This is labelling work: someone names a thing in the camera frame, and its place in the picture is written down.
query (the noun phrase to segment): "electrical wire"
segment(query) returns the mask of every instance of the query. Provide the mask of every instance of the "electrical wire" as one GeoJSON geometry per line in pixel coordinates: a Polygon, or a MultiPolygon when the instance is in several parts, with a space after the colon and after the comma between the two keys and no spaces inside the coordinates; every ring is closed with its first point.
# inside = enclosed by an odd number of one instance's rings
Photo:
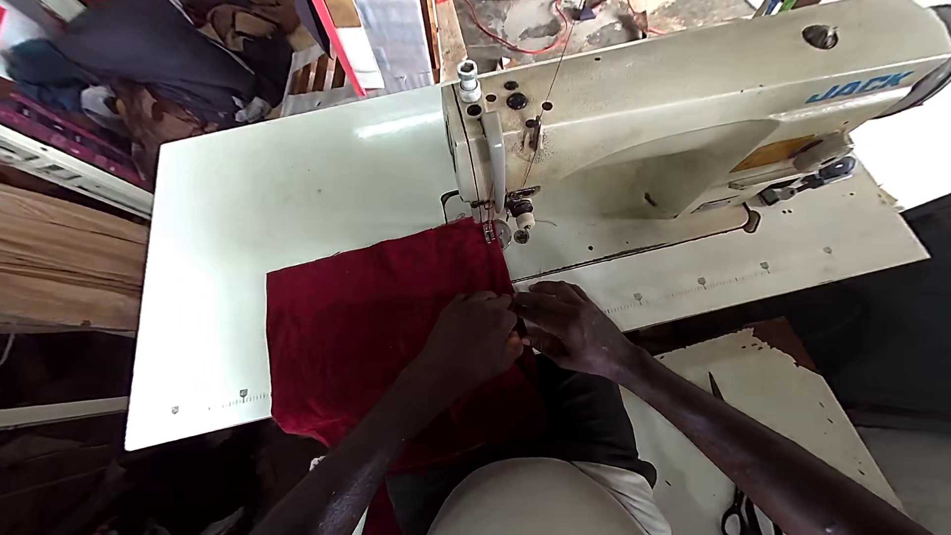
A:
{"type": "Polygon", "coordinates": [[[561,10],[560,7],[558,7],[558,1],[555,0],[553,2],[554,10],[558,11],[558,16],[561,17],[561,29],[558,30],[558,35],[555,37],[554,41],[552,41],[552,43],[549,46],[543,49],[540,49],[540,50],[523,49],[519,45],[516,45],[515,43],[511,43],[507,41],[501,35],[492,33],[488,28],[482,26],[482,23],[479,22],[478,17],[476,16],[476,6],[473,6],[472,0],[465,0],[465,2],[466,2],[466,5],[469,6],[469,13],[472,14],[473,21],[475,21],[475,25],[478,26],[478,28],[482,30],[483,33],[491,37],[494,41],[501,43],[505,47],[512,49],[516,52],[521,52],[523,54],[537,55],[537,54],[543,54],[547,51],[553,50],[554,48],[556,48],[558,45],[561,44],[561,41],[565,37],[565,27],[569,26],[568,17],[566,17],[565,13],[561,10]]]}

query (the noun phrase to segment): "black scissors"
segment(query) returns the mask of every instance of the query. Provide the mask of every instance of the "black scissors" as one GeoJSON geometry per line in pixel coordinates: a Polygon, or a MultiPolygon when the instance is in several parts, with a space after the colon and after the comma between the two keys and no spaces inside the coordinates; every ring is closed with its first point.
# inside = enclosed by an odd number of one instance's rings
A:
{"type": "MultiPolygon", "coordinates": [[[[710,379],[710,392],[713,393],[713,397],[723,401],[723,392],[720,391],[716,380],[713,379],[713,374],[707,372],[707,375],[710,379]]],[[[776,523],[772,524],[773,535],[783,535],[783,530],[780,529],[776,523]]],[[[760,528],[760,521],[756,517],[756,507],[747,495],[740,490],[739,486],[733,488],[733,503],[729,505],[727,511],[723,513],[723,517],[720,519],[720,532],[723,535],[763,535],[763,530],[760,528]],[[740,532],[737,534],[727,532],[727,524],[732,516],[736,517],[737,525],[740,527],[740,532]]]]}

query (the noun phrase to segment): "wooden board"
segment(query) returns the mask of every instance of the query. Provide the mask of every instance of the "wooden board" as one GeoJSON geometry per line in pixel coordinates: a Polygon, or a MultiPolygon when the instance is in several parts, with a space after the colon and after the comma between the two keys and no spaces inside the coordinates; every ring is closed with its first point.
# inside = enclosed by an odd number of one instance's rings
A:
{"type": "Polygon", "coordinates": [[[456,80],[456,68],[466,59],[466,44],[462,40],[456,4],[453,0],[436,0],[436,25],[439,37],[439,82],[456,80]]]}
{"type": "MultiPolygon", "coordinates": [[[[757,338],[753,328],[658,358],[706,391],[712,373],[727,403],[902,507],[822,376],[757,338]]],[[[621,393],[637,449],[657,467],[654,499],[672,532],[720,535],[733,482],[657,411],[623,388],[621,393]]]]}

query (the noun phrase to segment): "fabric pile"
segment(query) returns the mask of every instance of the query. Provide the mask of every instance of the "fabric pile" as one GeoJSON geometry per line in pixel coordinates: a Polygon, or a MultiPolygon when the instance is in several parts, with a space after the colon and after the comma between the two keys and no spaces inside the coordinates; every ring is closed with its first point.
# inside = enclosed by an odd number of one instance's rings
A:
{"type": "Polygon", "coordinates": [[[113,146],[153,178],[161,143],[260,120],[280,103],[299,24],[289,0],[110,0],[5,59],[29,99],[84,114],[111,132],[99,137],[130,138],[113,146]]]}

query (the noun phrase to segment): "red cloth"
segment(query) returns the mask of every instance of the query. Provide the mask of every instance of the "red cloth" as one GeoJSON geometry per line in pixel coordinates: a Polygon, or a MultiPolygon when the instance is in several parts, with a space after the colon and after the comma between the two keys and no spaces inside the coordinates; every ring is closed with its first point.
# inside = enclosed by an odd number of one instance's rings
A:
{"type": "MultiPolygon", "coordinates": [[[[453,297],[485,289],[513,292],[501,249],[472,219],[268,273],[274,420],[336,446],[416,358],[453,297]]],[[[392,469],[528,436],[544,413],[512,367],[438,416],[392,469]]]]}

